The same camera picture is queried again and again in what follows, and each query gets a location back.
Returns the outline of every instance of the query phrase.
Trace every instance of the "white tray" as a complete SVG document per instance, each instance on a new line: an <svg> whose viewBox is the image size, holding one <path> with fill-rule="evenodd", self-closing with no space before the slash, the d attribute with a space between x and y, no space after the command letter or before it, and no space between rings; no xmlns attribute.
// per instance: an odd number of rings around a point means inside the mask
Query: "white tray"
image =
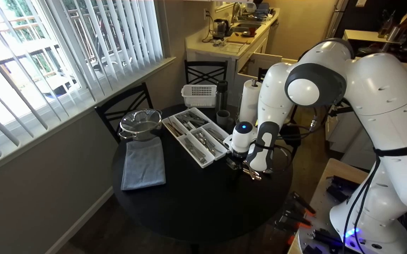
<svg viewBox="0 0 407 254"><path fill-rule="evenodd" d="M184 116L188 116L189 113L206 123L198 126L192 122L184 122ZM223 140L229 134L197 107L173 115L164 119L163 124L201 168L206 168L229 153L223 146Z"/></svg>

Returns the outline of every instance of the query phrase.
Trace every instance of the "paper towel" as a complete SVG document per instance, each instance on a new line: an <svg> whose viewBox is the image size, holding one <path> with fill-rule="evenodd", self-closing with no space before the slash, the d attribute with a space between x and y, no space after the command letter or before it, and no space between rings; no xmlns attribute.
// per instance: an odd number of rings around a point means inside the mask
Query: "paper towel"
<svg viewBox="0 0 407 254"><path fill-rule="evenodd" d="M257 84L253 79L246 81L243 85L239 122L249 122L253 126L256 124L259 95L260 95L260 84Z"/></svg>

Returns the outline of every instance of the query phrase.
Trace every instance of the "black cable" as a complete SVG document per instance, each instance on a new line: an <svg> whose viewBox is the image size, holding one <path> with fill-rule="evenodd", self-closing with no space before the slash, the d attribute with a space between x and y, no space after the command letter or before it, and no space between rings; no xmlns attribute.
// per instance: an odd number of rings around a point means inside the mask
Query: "black cable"
<svg viewBox="0 0 407 254"><path fill-rule="evenodd" d="M377 161L377 163L376 163L376 165L375 165L375 168L373 168L373 171L372 171L372 174L370 174L372 178L369 178L369 182L368 182L365 195L363 195L363 198L362 198L362 201L360 201L360 208L359 208L359 213L358 213L358 218L356 218L356 222L355 222L355 229L358 229L358 223L359 223L359 220L360 220L360 213L362 213L362 209L363 209L366 196L368 196L368 194L369 194L372 181L373 181L373 178L375 178L375 175L376 175L376 171L377 171L377 168L379 168L379 164L380 164L379 157L376 157L376 161ZM363 254L363 250L362 250L362 247L360 247L360 244L359 244L359 239L358 239L358 232L356 232L356 230L355 230L355 239L356 239L356 243L358 243L358 246L359 246L360 253Z"/></svg>
<svg viewBox="0 0 407 254"><path fill-rule="evenodd" d="M312 107L312 110L314 110L314 119L312 119L312 122L319 119L319 123L317 124L317 129L310 130L311 126L300 126L300 124L295 124L294 120L291 120L291 122L286 123L284 126L298 127L298 129L307 130L307 133L300 133L300 136L280 136L279 140L301 140L301 139L305 139L307 136L310 136L310 134L312 134L312 133L317 133L317 131L319 131L321 129L324 129L324 127L325 127L324 123L325 123L325 120L327 120L327 117L328 117L328 115L329 115L329 109L324 109L325 113L322 115L322 117L318 117L318 110L317 110L317 107Z"/></svg>
<svg viewBox="0 0 407 254"><path fill-rule="evenodd" d="M356 203L358 203L358 199L359 199L360 195L363 194L363 191L365 191L368 187L370 187L372 179L373 179L373 177L375 177L375 174L376 174L376 171L377 171L377 168L379 168L379 164L380 164L380 161L379 161L379 158L376 158L376 164L375 164L375 168L372 170L372 174L368 177L365 185L362 185L358 196L355 198L352 206L349 208L349 212L348 212L348 216L346 216L346 220L345 220L344 234L342 234L344 247L345 247L345 243L346 243L346 227L348 227L348 223L349 223L349 218L351 218L351 215L352 215L352 212L353 212L353 209L355 209L355 206L356 206Z"/></svg>

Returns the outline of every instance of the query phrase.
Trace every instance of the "bottle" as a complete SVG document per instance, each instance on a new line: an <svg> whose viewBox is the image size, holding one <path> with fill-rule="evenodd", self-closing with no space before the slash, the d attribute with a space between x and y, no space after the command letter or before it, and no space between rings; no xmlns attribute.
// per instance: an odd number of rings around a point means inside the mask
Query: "bottle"
<svg viewBox="0 0 407 254"><path fill-rule="evenodd" d="M228 82L218 84L216 112L228 109Z"/></svg>

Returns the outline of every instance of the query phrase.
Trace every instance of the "kitchen counter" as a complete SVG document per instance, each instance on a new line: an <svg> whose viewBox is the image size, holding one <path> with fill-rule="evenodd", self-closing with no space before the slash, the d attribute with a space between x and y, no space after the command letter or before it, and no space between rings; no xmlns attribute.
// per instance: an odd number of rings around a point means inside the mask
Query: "kitchen counter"
<svg viewBox="0 0 407 254"><path fill-rule="evenodd" d="M269 33L269 28L277 20L279 20L279 9L276 10L273 17L262 23L262 26L256 30L256 36L253 38L246 38L246 43L226 43L225 45L218 47L214 47L212 41L209 43L201 41L202 36L205 36L208 31L208 27L205 27L204 30L187 38L187 51L239 58L250 48L250 45L256 44L260 40L260 37L264 36L264 33Z"/></svg>
<svg viewBox="0 0 407 254"><path fill-rule="evenodd" d="M274 16L263 21L256 30L256 36L246 38L243 43L225 43L215 47L212 41L204 43L208 27L187 38L188 61L225 61L228 62L228 106L235 109L240 105L242 84L238 84L238 74L256 52L264 52L269 41L270 28L279 20L279 9Z"/></svg>

